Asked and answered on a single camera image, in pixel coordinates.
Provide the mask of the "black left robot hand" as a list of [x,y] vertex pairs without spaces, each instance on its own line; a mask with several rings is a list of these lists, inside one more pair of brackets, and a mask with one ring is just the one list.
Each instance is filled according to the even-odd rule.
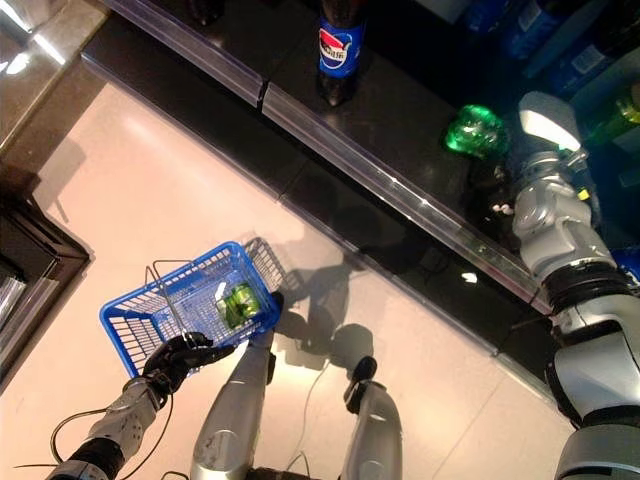
[[147,359],[142,376],[162,398],[174,394],[188,374],[213,364],[235,351],[233,345],[216,346],[199,332],[187,332],[163,343]]

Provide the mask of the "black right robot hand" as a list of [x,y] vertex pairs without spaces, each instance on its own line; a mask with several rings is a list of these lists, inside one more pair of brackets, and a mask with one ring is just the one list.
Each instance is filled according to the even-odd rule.
[[507,249],[518,245],[512,231],[514,202],[504,160],[473,157],[462,200],[465,216],[477,230]]

